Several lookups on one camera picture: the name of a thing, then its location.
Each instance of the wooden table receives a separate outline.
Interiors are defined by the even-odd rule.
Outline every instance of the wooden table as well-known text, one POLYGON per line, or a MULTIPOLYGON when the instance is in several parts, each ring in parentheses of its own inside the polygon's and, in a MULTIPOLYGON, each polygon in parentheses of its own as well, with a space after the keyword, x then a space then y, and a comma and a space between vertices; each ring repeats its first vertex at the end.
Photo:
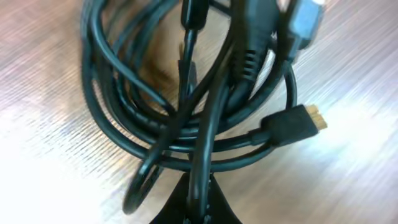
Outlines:
MULTIPOLYGON (((81 2, 0 1, 0 223, 148 223, 181 176, 164 172, 142 207, 123 215, 139 161, 104 136, 85 105, 81 2)), ((328 1, 317 41, 294 68, 299 102, 317 104, 329 128, 253 166, 216 174, 243 223, 398 223, 397 11, 393 0, 328 1)), ((161 23, 144 69, 170 99, 177 95, 179 14, 178 7, 161 23)), ((201 77, 228 27, 214 11, 208 21, 194 55, 201 77)), ((223 136, 257 127, 284 99, 281 84, 223 136)))

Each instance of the black cable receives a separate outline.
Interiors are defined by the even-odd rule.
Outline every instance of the black cable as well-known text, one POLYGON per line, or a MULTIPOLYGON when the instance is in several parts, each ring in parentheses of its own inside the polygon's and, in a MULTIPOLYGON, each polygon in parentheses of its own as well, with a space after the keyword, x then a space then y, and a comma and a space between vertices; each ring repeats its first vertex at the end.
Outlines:
MULTIPOLYGON (((147 194, 151 184, 151 181, 148 182, 146 179, 159 175, 161 170, 158 169, 158 166, 183 171, 189 171, 192 168, 190 161, 171 157, 164 153, 165 151, 194 152, 196 154, 194 149, 197 148, 195 146, 198 146, 198 149, 209 149, 207 146, 200 146, 201 142, 214 140, 214 135, 227 131, 248 118, 268 99, 283 77, 286 81, 288 94, 287 108, 291 108, 297 103, 297 90, 292 67, 290 62, 286 62, 278 56, 277 50, 270 73, 252 98, 247 99, 252 92, 251 88, 238 88, 239 82, 229 77, 230 65, 223 63, 223 60, 228 58, 228 52, 231 52, 236 41, 236 36, 233 34, 235 21, 232 18, 231 27, 214 64, 193 92, 185 97, 187 100, 180 104, 176 111, 171 103, 140 78, 137 71, 141 67, 142 58, 148 48, 149 40, 153 36, 154 29, 177 3, 177 0, 151 1, 130 23, 126 24, 119 37, 113 42, 112 47, 107 41, 108 37, 104 34, 104 29, 109 30, 110 27, 104 28, 101 21, 101 14, 106 8, 106 1, 85 1, 83 8, 81 17, 83 46, 81 75, 88 109, 107 137, 122 149, 143 160, 136 172, 137 178, 133 180, 126 197, 125 212, 128 213, 133 212, 142 202, 142 196, 147 194), (217 110, 211 110, 209 109, 210 106, 207 106, 207 110, 192 114, 205 93, 210 88, 216 88, 214 83, 218 83, 216 78, 218 77, 217 74, 220 73, 222 77, 225 77, 226 82, 228 81, 227 89, 223 89, 221 84, 219 86, 225 98, 220 100, 219 97, 213 98, 209 95, 211 98, 208 100, 213 100, 212 103, 214 104, 218 103, 218 107, 224 105, 222 101, 225 101, 227 106, 217 110), (150 150, 131 141, 107 119, 95 94, 94 82, 99 84, 105 107, 113 119, 131 134, 151 144, 150 150), (168 115, 160 113, 148 105, 141 98, 140 91, 146 92, 168 115), (220 118, 219 124, 204 131, 203 128, 210 123, 214 123, 215 118, 220 118), (156 170, 155 175, 150 174, 151 169, 156 170)), ((114 13, 113 19, 111 18, 109 23, 110 26, 118 22, 119 18, 115 18, 118 13, 119 11, 114 13)), ((193 49, 193 44, 188 44, 189 40, 187 39, 185 41, 185 46, 190 46, 193 49)), ((191 61, 192 50, 190 50, 190 47, 186 49, 186 58, 183 58, 183 72, 187 71, 191 61)), ((262 54, 266 54, 271 48, 272 44, 268 45, 266 51, 262 54)), ((242 168, 268 155, 273 150, 273 146, 267 142, 266 137, 255 139, 255 134, 258 133, 251 131, 233 138, 212 142, 211 144, 214 145, 211 151, 213 152, 257 144, 263 145, 243 156, 212 161, 208 167, 209 170, 222 172, 242 168)), ((209 156, 208 151, 202 151, 198 155, 209 156)))
POLYGON ((221 68, 209 89, 208 100, 203 109, 199 135, 193 152, 192 170, 187 199, 187 208, 191 220, 201 220, 206 213, 208 183, 211 169, 211 153, 221 114, 228 99, 228 74, 225 69, 230 60, 231 51, 223 60, 221 68))
POLYGON ((209 3, 211 6, 213 6, 215 9, 219 10, 220 12, 226 14, 227 16, 231 16, 231 11, 229 10, 229 7, 219 3, 216 0, 210 0, 209 3))
POLYGON ((192 55, 193 55, 193 48, 196 44, 198 37, 198 32, 196 30, 188 30, 185 33, 184 37, 184 49, 182 54, 182 60, 180 63, 180 94, 178 99, 179 107, 181 107, 182 103, 188 97, 189 91, 189 74, 190 69, 192 67, 192 55))

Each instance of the black plug housing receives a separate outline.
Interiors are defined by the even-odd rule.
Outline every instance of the black plug housing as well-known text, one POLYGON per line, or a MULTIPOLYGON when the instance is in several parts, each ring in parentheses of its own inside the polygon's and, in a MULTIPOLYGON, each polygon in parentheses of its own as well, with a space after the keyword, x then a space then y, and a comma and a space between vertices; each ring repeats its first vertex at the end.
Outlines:
POLYGON ((184 0, 182 3, 181 24, 185 30, 204 28, 209 10, 209 0, 184 0))
POLYGON ((261 129, 267 131, 268 141, 278 147, 310 138, 326 127, 316 106, 299 105, 261 120, 261 129))
POLYGON ((233 4, 232 66, 238 82, 242 78, 256 82, 266 59, 270 36, 278 25, 279 13, 276 0, 238 0, 233 4))

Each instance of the gold-plated connector tip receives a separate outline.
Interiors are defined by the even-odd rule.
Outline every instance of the gold-plated connector tip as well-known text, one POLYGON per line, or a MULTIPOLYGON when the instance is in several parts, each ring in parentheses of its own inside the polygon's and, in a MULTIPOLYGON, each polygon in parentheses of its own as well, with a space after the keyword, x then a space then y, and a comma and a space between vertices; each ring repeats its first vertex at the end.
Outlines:
POLYGON ((328 127, 328 124, 323 119, 322 115, 319 113, 318 107, 315 105, 306 106, 308 114, 310 115, 313 123, 318 128, 318 130, 322 130, 328 127))

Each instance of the table surface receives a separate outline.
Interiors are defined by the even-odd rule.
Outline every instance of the table surface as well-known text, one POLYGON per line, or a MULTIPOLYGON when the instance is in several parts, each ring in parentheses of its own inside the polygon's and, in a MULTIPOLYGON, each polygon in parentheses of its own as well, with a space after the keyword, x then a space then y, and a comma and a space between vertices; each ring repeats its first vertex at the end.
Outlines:
MULTIPOLYGON (((165 171, 135 214, 122 213, 139 161, 107 139, 85 105, 81 3, 0 1, 0 223, 148 223, 181 176, 165 171)), ((294 69, 299 103, 318 105, 329 128, 216 174, 243 223, 398 223, 397 11, 392 0, 328 1, 317 40, 294 69)), ((170 99, 177 95, 179 14, 180 6, 162 21, 146 56, 146 73, 170 99)), ((201 77, 227 28, 227 18, 212 11, 194 55, 201 77)), ((281 84, 223 136, 256 128, 284 99, 281 84)))

